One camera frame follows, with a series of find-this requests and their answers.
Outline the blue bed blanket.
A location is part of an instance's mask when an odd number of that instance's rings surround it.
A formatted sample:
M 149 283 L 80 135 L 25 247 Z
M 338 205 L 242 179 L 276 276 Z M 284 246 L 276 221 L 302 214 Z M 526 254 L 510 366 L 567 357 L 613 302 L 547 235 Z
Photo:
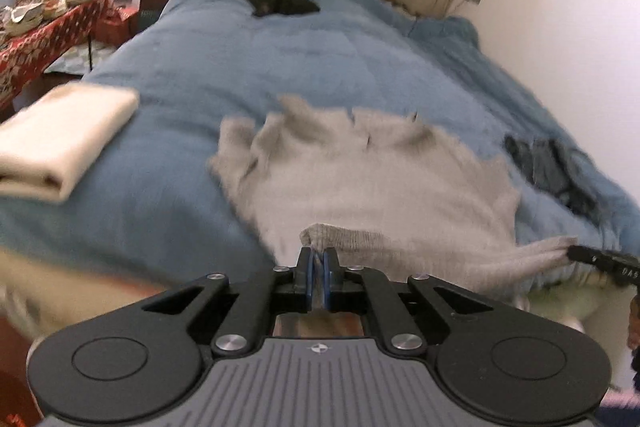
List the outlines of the blue bed blanket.
M 311 0 L 320 11 L 254 17 L 246 0 L 170 0 L 160 19 L 88 77 L 140 106 L 61 205 L 6 197 L 1 245 L 54 265 L 175 284 L 235 281 L 272 259 L 236 219 L 206 162 L 226 116 L 263 121 L 281 94 L 317 106 L 416 114 L 476 155 L 573 138 L 480 52 L 460 17 L 410 20 L 382 0 Z

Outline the red patterned tablecloth table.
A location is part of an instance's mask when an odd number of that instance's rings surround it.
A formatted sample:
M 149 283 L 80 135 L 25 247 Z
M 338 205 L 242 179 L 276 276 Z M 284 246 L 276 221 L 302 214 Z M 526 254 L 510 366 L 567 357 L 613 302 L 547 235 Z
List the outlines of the red patterned tablecloth table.
M 91 0 L 68 10 L 22 36 L 11 38 L 1 50 L 1 109 L 38 78 L 72 46 L 91 37 L 111 0 Z

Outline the dark grey-blue garment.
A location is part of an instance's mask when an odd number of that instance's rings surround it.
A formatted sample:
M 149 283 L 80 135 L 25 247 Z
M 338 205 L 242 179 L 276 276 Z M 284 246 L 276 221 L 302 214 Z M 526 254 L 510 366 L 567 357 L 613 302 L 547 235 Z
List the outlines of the dark grey-blue garment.
M 554 197 L 574 215 L 601 224 L 601 205 L 573 157 L 574 148 L 555 139 L 526 142 L 512 135 L 504 137 L 503 146 L 529 184 Z

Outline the folded cream garment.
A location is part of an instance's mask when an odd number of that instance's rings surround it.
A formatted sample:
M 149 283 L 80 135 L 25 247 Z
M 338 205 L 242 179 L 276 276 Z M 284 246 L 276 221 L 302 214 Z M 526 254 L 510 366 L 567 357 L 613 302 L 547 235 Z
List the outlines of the folded cream garment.
M 1 125 L 1 194 L 66 202 L 139 107 L 130 88 L 62 84 Z

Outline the grey knit short-sleeve shirt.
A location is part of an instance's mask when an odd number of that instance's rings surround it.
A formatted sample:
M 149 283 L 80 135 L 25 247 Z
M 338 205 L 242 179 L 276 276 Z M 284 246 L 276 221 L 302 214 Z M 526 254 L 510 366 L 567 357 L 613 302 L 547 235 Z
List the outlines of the grey knit short-sleeve shirt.
M 572 236 L 518 245 L 521 195 L 502 158 L 479 158 L 416 117 L 280 102 L 262 126 L 224 118 L 209 161 L 280 265 L 303 247 L 334 248 L 343 265 L 394 281 L 427 273 L 491 293 L 567 264 Z

